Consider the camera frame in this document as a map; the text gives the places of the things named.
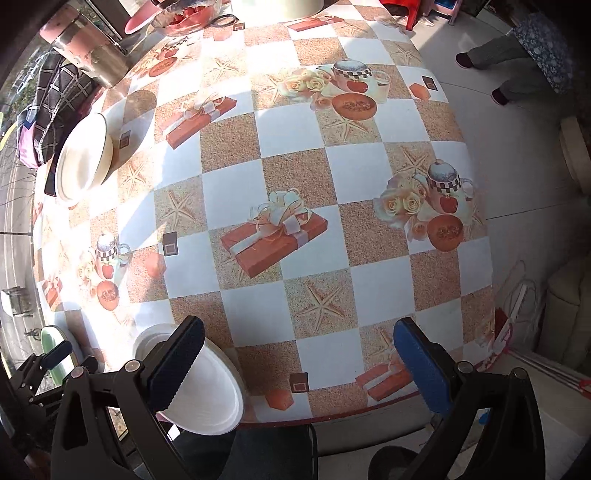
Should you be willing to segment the white paper bowl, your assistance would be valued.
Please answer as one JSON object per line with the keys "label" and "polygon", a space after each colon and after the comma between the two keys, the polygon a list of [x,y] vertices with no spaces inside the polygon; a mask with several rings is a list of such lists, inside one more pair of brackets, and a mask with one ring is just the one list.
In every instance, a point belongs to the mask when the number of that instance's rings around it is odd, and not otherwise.
{"label": "white paper bowl", "polygon": [[[166,341],[177,326],[157,324],[144,330],[134,342],[134,358],[143,361]],[[194,360],[169,407],[160,413],[179,428],[204,436],[226,434],[238,426],[245,411],[242,379],[221,349],[205,336],[204,347]]]}
{"label": "white paper bowl", "polygon": [[106,118],[101,113],[83,118],[65,140],[57,161],[57,197],[67,205],[77,204],[106,178],[112,156]]}

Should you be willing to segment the dark red smartphone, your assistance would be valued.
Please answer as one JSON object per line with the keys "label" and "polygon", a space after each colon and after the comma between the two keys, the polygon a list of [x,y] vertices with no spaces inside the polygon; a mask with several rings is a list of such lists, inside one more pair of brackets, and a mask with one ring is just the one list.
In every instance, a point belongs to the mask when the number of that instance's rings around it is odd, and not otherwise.
{"label": "dark red smartphone", "polygon": [[56,197],[56,168],[57,159],[53,158],[43,166],[39,167],[36,174],[35,195]]}

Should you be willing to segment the patterned tablecloth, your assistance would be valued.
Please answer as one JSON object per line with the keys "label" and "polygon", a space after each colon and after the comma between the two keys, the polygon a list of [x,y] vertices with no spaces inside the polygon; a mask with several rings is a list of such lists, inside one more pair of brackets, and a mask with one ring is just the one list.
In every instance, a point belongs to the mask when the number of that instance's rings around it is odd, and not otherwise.
{"label": "patterned tablecloth", "polygon": [[492,350],[491,249],[454,112],[378,1],[163,39],[92,106],[115,169],[39,195],[43,319],[116,370],[195,315],[242,376],[246,423],[413,393],[394,324],[453,358]]}

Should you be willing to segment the checkered pink cloth bag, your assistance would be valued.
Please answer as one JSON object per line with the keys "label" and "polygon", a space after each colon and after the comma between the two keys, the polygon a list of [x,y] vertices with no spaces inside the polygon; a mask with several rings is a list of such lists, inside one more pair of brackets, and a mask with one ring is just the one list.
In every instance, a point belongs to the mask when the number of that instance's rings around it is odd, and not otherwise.
{"label": "checkered pink cloth bag", "polygon": [[55,50],[43,60],[32,103],[17,117],[20,162],[37,169],[51,161],[66,127],[98,83]]}

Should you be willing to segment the steel cup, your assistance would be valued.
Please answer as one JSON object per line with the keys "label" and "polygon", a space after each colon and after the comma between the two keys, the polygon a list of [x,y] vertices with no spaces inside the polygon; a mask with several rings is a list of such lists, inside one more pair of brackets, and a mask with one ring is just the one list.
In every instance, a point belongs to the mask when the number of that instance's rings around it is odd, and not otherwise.
{"label": "steel cup", "polygon": [[129,71],[123,52],[98,27],[69,4],[62,6],[39,34],[60,55],[105,88]]}

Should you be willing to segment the glass dish with red food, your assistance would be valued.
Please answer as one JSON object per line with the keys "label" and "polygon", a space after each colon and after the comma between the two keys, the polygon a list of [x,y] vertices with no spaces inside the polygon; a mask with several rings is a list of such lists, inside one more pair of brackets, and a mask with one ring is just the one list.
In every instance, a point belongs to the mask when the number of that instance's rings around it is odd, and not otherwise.
{"label": "glass dish with red food", "polygon": [[165,1],[164,8],[151,22],[159,33],[183,36],[204,29],[221,11],[221,0]]}

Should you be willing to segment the person in floral clothes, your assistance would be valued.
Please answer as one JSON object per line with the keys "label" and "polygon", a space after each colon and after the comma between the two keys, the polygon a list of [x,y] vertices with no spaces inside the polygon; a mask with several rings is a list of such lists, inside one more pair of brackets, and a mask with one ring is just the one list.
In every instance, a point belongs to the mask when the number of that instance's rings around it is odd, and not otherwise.
{"label": "person in floral clothes", "polygon": [[465,69],[485,70],[513,60],[525,60],[529,70],[514,76],[491,93],[505,106],[530,97],[568,93],[574,85],[575,62],[566,38],[541,12],[529,14],[505,36],[456,55]]}

